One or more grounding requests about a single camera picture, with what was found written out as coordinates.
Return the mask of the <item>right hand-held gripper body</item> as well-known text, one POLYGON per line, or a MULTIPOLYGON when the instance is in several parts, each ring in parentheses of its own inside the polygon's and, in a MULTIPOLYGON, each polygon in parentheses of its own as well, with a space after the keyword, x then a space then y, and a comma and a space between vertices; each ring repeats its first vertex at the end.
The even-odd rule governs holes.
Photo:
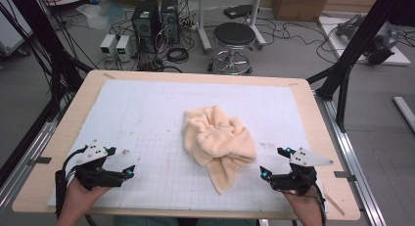
POLYGON ((288 160, 291 171, 288 174, 272 174, 269 183, 273 190, 296 190, 300 196, 316 184, 316 166, 334 163, 331 159, 304 148, 298 148, 288 160))

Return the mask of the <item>peach terry towel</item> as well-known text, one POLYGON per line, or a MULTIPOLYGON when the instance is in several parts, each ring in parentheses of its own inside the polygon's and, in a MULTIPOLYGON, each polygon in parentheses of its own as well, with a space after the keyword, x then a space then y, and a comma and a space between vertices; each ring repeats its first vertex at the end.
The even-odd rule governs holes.
POLYGON ((219 195, 232 188, 240 167, 256 159, 249 129, 238 117, 229 118, 219 106, 185 112, 182 136, 184 149, 207 169, 219 195))

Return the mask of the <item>person's left hand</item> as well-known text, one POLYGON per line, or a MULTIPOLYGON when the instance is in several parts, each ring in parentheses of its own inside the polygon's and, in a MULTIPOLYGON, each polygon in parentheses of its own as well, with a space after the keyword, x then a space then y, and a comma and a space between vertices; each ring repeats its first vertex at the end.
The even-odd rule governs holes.
POLYGON ((109 189, 109 187, 94 187, 88 190, 76 178, 73 178, 67 188, 64 205, 59 218, 61 216, 81 218, 109 189))

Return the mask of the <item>thin wooden stick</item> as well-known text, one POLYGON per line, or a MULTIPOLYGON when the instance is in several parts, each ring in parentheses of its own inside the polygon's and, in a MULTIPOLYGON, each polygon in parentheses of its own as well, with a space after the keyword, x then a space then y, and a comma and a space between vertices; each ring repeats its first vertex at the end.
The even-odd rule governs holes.
POLYGON ((345 212, 340 208, 340 206, 328 194, 324 194, 324 197, 326 201, 329 202, 341 216, 346 215, 345 212))

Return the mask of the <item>white grid foam mat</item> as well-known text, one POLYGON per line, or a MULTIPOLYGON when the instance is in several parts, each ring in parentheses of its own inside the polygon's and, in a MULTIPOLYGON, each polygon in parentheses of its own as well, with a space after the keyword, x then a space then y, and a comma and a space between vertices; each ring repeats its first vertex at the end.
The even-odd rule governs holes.
POLYGON ((290 171, 278 148, 307 148, 307 137, 291 87, 132 80, 107 81, 73 143, 92 142, 116 152, 104 167, 133 166, 133 178, 109 190, 103 208, 288 212, 285 197, 262 180, 260 171, 290 171), (183 147, 182 125, 190 110, 218 106, 242 120, 253 139, 256 160, 238 171, 235 184, 218 194, 208 171, 183 147))

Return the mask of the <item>white power supply box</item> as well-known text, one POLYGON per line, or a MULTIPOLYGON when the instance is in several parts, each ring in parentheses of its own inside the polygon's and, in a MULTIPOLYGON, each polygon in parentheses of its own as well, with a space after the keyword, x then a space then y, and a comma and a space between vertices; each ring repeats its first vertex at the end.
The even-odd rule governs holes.
POLYGON ((133 55, 133 45, 130 35, 122 35, 116 45, 116 52, 122 62, 129 62, 133 55))
POLYGON ((114 59, 116 57, 116 36, 114 34, 107 34, 100 45, 102 53, 110 58, 114 59))

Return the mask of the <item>white floor board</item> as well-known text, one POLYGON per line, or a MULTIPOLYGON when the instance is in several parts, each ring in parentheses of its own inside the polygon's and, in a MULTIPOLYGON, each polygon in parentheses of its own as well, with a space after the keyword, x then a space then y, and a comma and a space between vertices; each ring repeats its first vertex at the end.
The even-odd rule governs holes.
MULTIPOLYGON (((336 34, 336 29, 339 23, 346 22, 346 19, 340 18, 329 18, 329 17, 320 17, 319 23, 329 38, 329 43, 332 49, 335 51, 337 58, 339 58, 349 40, 345 36, 338 36, 336 34)), ((396 47, 392 47, 392 55, 389 56, 384 62, 382 62, 383 66, 401 66, 407 67, 411 64, 411 62, 404 56, 404 54, 396 47)))

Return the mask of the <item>black round stool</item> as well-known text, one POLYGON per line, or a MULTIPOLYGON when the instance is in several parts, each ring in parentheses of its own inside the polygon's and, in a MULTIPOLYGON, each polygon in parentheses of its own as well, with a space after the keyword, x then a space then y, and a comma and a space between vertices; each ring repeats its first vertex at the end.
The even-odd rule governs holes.
POLYGON ((213 31, 213 39, 223 50, 208 63, 208 71, 218 74, 241 75, 253 71, 249 58, 243 50, 253 49, 254 31, 242 23, 221 23, 213 31))

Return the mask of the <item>white desk leg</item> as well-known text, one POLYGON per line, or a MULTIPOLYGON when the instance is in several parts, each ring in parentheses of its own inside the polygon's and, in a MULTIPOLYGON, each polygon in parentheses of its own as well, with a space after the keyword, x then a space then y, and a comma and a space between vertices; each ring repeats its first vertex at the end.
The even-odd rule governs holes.
POLYGON ((256 27, 256 19, 257 19, 257 14, 258 14, 258 9, 259 9, 259 3, 260 3, 260 0, 253 0, 249 27, 252 29, 252 31, 255 34, 255 40, 258 45, 258 48, 261 49, 266 44, 266 41, 264 40, 262 34, 256 27))
POLYGON ((205 2, 204 0, 199 0, 198 3, 199 3, 199 19, 197 23, 197 31, 199 33, 202 45, 204 47, 204 52, 207 54, 211 50, 211 45, 210 45, 206 30, 205 30, 205 12, 204 12, 205 2))

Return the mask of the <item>clear plastic bag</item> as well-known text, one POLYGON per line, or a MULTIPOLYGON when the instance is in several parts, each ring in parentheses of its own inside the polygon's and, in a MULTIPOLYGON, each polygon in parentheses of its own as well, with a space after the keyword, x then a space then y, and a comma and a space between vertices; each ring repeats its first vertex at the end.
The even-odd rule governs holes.
POLYGON ((104 6, 83 4, 76 10, 86 17, 88 27, 91 29, 104 29, 124 17, 124 10, 114 3, 104 6))

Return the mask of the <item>slim black computer tower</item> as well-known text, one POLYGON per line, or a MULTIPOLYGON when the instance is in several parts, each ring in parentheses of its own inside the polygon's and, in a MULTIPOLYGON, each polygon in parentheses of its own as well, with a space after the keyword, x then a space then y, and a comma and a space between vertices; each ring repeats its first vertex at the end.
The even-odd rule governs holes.
POLYGON ((162 0, 161 21, 164 27, 164 36, 167 42, 178 43, 180 41, 178 0, 162 0))

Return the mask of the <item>black flat device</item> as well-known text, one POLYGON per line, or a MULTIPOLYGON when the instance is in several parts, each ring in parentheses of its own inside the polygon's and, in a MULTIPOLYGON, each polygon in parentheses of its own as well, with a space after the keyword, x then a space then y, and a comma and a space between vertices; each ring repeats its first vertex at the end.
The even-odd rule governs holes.
POLYGON ((252 5, 239 5, 232 8, 227 8, 223 14, 231 20, 248 16, 252 12, 252 5))

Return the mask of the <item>white panel board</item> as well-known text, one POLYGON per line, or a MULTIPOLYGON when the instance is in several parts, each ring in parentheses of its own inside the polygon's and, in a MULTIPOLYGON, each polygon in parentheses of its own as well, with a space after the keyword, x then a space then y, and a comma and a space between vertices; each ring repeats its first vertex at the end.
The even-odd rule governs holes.
MULTIPOLYGON (((32 34, 32 30, 16 6, 12 2, 7 3, 6 0, 0 0, 0 4, 5 7, 5 9, 12 17, 17 18, 19 25, 22 27, 25 33, 30 36, 32 34)), ((0 56, 10 56, 22 44, 23 37, 0 11, 0 56)))

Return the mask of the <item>grey machine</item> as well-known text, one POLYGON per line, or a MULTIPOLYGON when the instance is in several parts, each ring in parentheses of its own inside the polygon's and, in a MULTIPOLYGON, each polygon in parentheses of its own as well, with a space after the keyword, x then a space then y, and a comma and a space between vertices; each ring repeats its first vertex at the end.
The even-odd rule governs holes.
MULTIPOLYGON (((356 31, 360 28, 365 16, 355 15, 350 20, 337 25, 336 34, 345 36, 350 40, 356 31)), ((363 56, 371 65, 380 65, 386 59, 393 55, 392 48, 397 44, 398 31, 395 25, 385 22, 371 43, 363 52, 363 56)))

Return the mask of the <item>black metal frame stand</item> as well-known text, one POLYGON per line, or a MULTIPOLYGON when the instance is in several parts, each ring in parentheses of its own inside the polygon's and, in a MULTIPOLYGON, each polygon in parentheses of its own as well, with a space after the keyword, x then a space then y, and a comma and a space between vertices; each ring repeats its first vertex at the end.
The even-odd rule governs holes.
POLYGON ((36 53, 36 45, 30 44, 29 48, 44 73, 50 76, 48 82, 51 92, 51 100, 46 107, 46 116, 49 121, 58 114, 64 113, 61 101, 73 96, 83 83, 80 71, 88 73, 92 67, 72 56, 64 47, 55 30, 51 26, 46 14, 36 0, 11 0, 23 19, 29 25, 40 46, 47 54, 45 63, 36 53))
POLYGON ((309 84, 325 79, 316 93, 325 101, 331 101, 337 89, 340 89, 335 122, 343 133, 345 129, 346 97, 349 75, 357 60, 369 47, 376 33, 382 25, 390 19, 393 13, 404 3, 415 4, 415 0, 376 0, 369 10, 361 27, 349 41, 339 59, 329 68, 310 76, 306 81, 309 84))

